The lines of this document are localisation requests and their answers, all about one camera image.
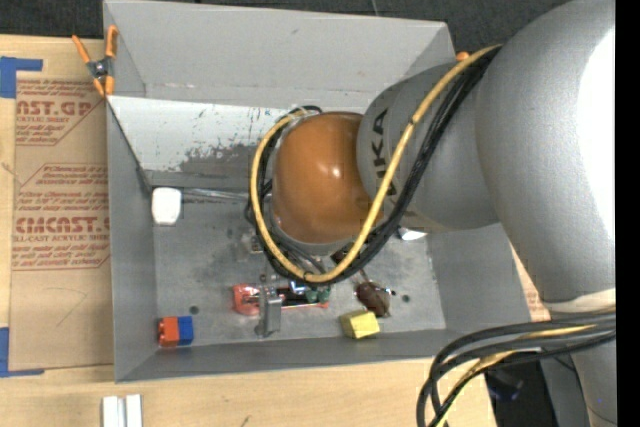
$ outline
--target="blue block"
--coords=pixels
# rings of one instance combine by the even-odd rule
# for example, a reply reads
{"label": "blue block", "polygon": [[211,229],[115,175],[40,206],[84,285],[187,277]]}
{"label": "blue block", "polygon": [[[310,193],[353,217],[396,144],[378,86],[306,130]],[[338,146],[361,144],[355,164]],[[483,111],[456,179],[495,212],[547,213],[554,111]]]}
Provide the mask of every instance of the blue block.
{"label": "blue block", "polygon": [[178,317],[178,345],[191,345],[193,342],[193,318],[191,316]]}

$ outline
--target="red object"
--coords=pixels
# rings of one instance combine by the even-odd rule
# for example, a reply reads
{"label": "red object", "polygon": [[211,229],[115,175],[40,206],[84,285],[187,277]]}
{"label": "red object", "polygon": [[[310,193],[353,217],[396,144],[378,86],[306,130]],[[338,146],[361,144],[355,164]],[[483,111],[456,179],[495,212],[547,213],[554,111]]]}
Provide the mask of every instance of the red object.
{"label": "red object", "polygon": [[259,315],[260,304],[258,294],[260,290],[246,283],[233,286],[233,309],[242,315]]}
{"label": "red object", "polygon": [[158,322],[158,343],[161,347],[177,347],[180,341],[178,317],[164,317]]}

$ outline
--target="red block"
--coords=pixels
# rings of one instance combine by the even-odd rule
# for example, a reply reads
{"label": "red block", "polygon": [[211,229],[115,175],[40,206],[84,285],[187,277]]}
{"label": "red block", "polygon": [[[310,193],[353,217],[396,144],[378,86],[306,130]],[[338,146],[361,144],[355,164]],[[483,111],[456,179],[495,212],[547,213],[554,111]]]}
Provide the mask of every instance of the red block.
{"label": "red block", "polygon": [[161,347],[177,347],[180,341],[178,317],[164,317],[158,322],[158,343]]}

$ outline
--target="yellow block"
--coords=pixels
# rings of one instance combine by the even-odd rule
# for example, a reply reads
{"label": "yellow block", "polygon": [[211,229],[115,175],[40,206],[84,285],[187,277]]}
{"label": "yellow block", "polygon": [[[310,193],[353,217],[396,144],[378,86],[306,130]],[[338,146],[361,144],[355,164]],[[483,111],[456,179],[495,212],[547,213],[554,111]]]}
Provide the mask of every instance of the yellow block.
{"label": "yellow block", "polygon": [[364,338],[380,332],[378,319],[371,311],[356,310],[340,316],[342,331],[350,338]]}

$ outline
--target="cable bundle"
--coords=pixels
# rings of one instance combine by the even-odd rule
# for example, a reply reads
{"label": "cable bundle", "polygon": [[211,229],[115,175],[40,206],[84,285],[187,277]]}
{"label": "cable bundle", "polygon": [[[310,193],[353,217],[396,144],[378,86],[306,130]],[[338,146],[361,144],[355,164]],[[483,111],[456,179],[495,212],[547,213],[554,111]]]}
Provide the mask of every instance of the cable bundle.
{"label": "cable bundle", "polygon": [[[299,108],[281,118],[265,135],[253,160],[250,181],[250,200],[246,209],[247,218],[256,227],[256,236],[264,248],[265,255],[278,274],[293,280],[315,285],[330,285],[347,279],[362,270],[382,249],[384,244],[396,232],[413,195],[422,179],[426,167],[435,152],[435,148],[444,134],[446,127],[456,113],[462,101],[482,78],[488,64],[498,53],[499,47],[480,50],[449,70],[438,83],[428,92],[414,114],[411,116],[399,142],[397,143],[387,171],[382,178],[378,192],[362,230],[353,244],[342,249],[345,254],[340,263],[327,272],[314,272],[303,269],[290,258],[296,251],[282,241],[274,240],[267,229],[262,212],[264,200],[270,190],[270,181],[266,181],[266,169],[269,157],[284,129],[293,121],[309,114],[308,110],[319,111],[317,107]],[[378,216],[382,203],[396,169],[403,157],[408,142],[416,126],[420,123],[428,109],[445,90],[442,104],[436,112],[427,134],[420,147],[418,156],[413,163],[409,176],[398,196],[398,200],[388,219],[378,227],[374,222]]]}
{"label": "cable bundle", "polygon": [[[596,347],[616,337],[615,307],[601,313],[568,315],[545,322],[527,322],[486,329],[463,336],[435,357],[416,407],[419,427],[446,425],[446,415],[462,389],[473,378],[498,368],[531,363]],[[444,401],[438,381],[454,368],[477,360],[458,380]],[[425,408],[431,399],[433,419],[427,424]]]}

